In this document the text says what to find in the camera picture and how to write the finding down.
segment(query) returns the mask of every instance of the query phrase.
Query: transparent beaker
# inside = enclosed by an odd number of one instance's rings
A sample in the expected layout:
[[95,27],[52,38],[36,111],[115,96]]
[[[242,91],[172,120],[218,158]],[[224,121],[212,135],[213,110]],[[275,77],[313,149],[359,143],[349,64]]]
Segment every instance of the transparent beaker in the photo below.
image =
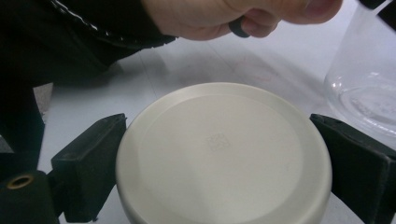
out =
[[396,31],[377,15],[389,3],[358,5],[324,86],[339,119],[396,149]]

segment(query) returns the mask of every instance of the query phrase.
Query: white table surface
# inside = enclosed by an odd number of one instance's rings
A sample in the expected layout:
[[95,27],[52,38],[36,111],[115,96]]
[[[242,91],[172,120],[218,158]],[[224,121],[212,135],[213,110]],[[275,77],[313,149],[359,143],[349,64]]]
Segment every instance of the white table surface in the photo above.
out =
[[[49,172],[50,159],[97,120],[124,113],[127,125],[166,93],[206,82],[238,82],[271,91],[312,113],[334,117],[322,82],[353,15],[356,2],[321,25],[281,22],[264,39],[226,35],[211,41],[185,39],[145,49],[115,64],[106,78],[76,87],[54,87],[38,169]],[[130,223],[117,188],[96,223]],[[321,224],[362,222],[334,195]]]

